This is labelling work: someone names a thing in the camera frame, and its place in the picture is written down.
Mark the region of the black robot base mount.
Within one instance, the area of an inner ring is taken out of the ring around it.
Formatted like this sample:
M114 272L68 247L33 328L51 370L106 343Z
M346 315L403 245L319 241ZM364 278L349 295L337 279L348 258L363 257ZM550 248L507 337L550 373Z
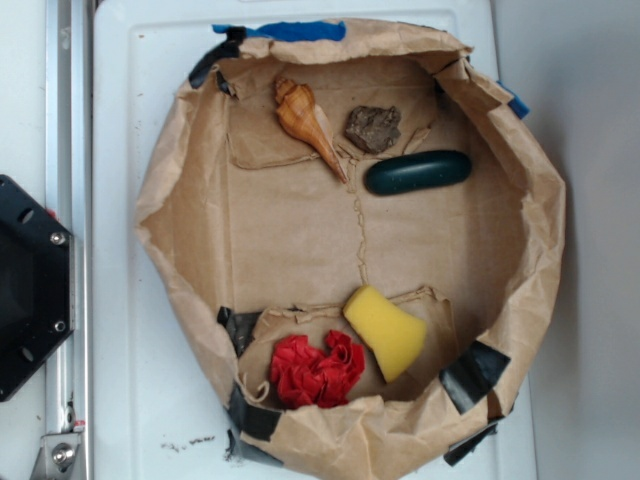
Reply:
M1 176L1 400L10 400L72 331L73 235Z

